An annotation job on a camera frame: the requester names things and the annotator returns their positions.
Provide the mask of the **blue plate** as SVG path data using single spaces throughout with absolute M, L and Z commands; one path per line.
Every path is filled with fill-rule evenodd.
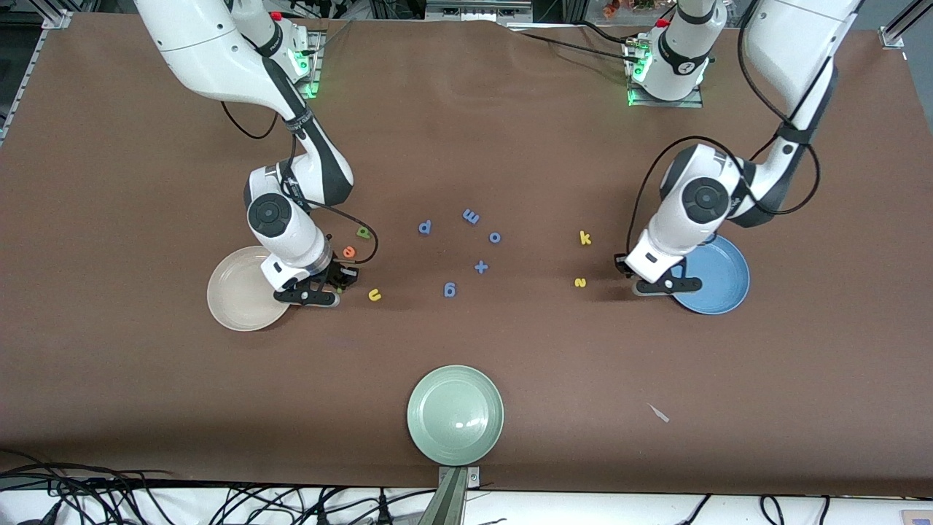
M 697 278 L 697 292 L 674 295 L 676 302 L 703 315 L 721 315 L 736 309 L 749 292 L 751 275 L 743 253 L 720 235 L 710 236 L 687 254 L 684 267 L 672 268 L 674 278 Z

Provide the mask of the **pale beige plate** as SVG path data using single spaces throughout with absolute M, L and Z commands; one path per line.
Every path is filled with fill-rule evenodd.
M 289 305 L 276 301 L 275 289 L 261 271 L 270 255 L 263 246 L 248 246 L 226 256 L 209 279 L 206 298 L 214 319 L 227 329 L 252 332 L 277 322 Z

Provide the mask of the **grey metal box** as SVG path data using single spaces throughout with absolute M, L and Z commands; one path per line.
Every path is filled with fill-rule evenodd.
M 533 23 L 531 0 L 424 0 L 424 20 Z

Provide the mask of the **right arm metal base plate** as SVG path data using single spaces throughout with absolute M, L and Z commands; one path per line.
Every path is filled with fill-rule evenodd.
M 309 31 L 301 26 L 291 31 L 291 40 L 285 55 L 289 60 L 286 72 L 292 77 L 299 94 L 306 100 L 316 98 L 318 93 L 324 43 L 325 33 Z

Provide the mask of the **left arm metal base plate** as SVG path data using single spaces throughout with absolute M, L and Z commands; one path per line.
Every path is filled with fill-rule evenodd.
M 647 34 L 627 37 L 621 44 L 626 64 L 628 104 L 630 106 L 680 107 L 699 109 L 702 105 L 700 81 L 704 64 L 698 73 L 675 74 L 670 64 L 657 58 Z

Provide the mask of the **pale green plate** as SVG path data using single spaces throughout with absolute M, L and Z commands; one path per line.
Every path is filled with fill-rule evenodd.
M 470 466 L 499 442 L 504 402 L 485 373 L 446 365 L 414 386 L 406 418 L 411 440 L 427 459 L 447 467 Z

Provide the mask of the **aluminium frame rail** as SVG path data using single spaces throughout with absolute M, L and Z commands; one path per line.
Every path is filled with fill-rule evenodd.
M 882 47 L 887 50 L 902 49 L 903 37 L 907 31 L 930 13 L 933 13 L 933 0 L 910 0 L 886 26 L 879 28 L 878 36 Z
M 71 0 L 0 0 L 0 146 L 49 33 L 67 28 L 80 10 Z

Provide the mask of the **brown table cover sheet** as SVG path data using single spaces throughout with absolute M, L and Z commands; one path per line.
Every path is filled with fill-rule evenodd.
M 337 307 L 233 332 L 208 279 L 256 243 L 244 185 L 290 134 L 239 133 L 139 17 L 74 16 L 0 147 L 0 448 L 200 481 L 430 486 L 407 399 L 462 363 L 504 398 L 480 463 L 495 489 L 933 497 L 933 134 L 874 33 L 837 53 L 812 202 L 721 229 L 751 268 L 742 306 L 634 296 L 613 266 L 665 146 L 703 134 L 746 156 L 772 136 L 735 41 L 720 36 L 702 109 L 659 109 L 628 106 L 606 58 L 487 21 L 353 23 L 312 107 L 380 249 Z

